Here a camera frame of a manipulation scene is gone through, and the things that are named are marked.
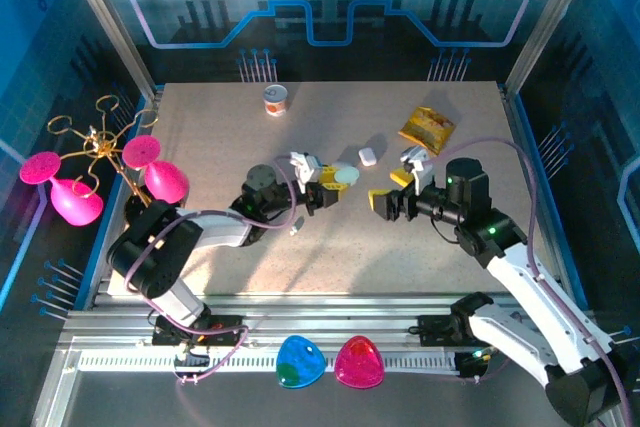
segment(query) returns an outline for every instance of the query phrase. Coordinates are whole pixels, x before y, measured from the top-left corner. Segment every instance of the beige tabletop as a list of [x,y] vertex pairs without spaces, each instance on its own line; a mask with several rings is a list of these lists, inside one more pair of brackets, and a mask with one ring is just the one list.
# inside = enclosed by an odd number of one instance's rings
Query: beige tabletop
[[[290,110],[268,116],[262,102],[266,84],[169,84],[153,134],[161,158],[189,177],[187,208],[226,208],[239,195],[247,171],[290,151],[308,152],[325,164],[346,161],[360,179],[344,199],[305,219],[297,235],[268,232],[246,248],[205,248],[194,252],[183,279],[196,294],[449,293],[504,288],[433,231],[421,217],[385,222],[369,209],[370,189],[397,187],[389,178],[400,153],[412,145],[397,131],[419,105],[435,108],[457,128],[449,146],[477,136],[511,139],[499,91],[493,82],[327,82],[284,84]],[[374,167],[358,164],[358,150],[372,147]],[[495,207],[526,230],[530,197],[514,151],[478,145],[465,153],[489,174]],[[443,185],[444,165],[436,167]],[[442,225],[445,235],[452,229]],[[547,260],[542,238],[535,246]],[[114,274],[110,293],[123,293]]]

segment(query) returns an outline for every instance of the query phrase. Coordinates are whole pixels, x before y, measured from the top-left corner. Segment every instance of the small can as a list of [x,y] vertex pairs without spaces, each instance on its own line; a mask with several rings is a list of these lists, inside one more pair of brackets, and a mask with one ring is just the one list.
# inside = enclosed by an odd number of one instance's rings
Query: small can
[[287,111],[287,89],[283,85],[274,84],[264,89],[264,108],[267,114],[280,117]]

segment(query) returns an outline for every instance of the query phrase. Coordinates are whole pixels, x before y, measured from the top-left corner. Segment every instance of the white eraser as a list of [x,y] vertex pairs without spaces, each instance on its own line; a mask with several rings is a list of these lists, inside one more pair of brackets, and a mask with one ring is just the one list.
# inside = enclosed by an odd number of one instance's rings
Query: white eraser
[[360,160],[362,161],[362,165],[366,167],[370,167],[372,165],[376,165],[378,159],[376,159],[376,154],[373,152],[373,149],[369,147],[365,147],[358,152],[360,155]]

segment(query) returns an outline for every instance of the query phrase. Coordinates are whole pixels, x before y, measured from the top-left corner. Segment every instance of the yellow chip bag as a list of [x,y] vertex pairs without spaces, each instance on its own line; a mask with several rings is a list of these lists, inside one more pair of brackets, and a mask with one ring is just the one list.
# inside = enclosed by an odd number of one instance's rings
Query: yellow chip bag
[[438,155],[455,128],[453,122],[432,108],[418,107],[398,133]]

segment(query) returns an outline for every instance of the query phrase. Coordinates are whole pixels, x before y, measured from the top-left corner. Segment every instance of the glass wall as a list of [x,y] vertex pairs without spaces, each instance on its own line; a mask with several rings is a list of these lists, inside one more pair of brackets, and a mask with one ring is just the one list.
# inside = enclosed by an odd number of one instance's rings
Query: glass wall
[[[22,159],[79,150],[79,139],[46,131],[53,116],[70,115],[87,132],[90,123],[98,125],[99,96],[117,94],[131,112],[139,92],[85,0],[0,0],[0,8],[0,423],[18,426],[31,422],[62,326],[58,317],[77,293],[77,281],[57,279],[44,263],[57,267],[64,259],[83,272],[101,222],[77,228],[63,221],[48,186],[18,180]],[[110,117],[108,126],[124,120]],[[65,160],[56,176],[73,179],[88,162]],[[113,170],[99,163],[96,171],[106,200]]]
[[112,0],[154,80],[505,80],[546,0]]
[[640,319],[640,0],[573,0],[521,92],[587,300]]

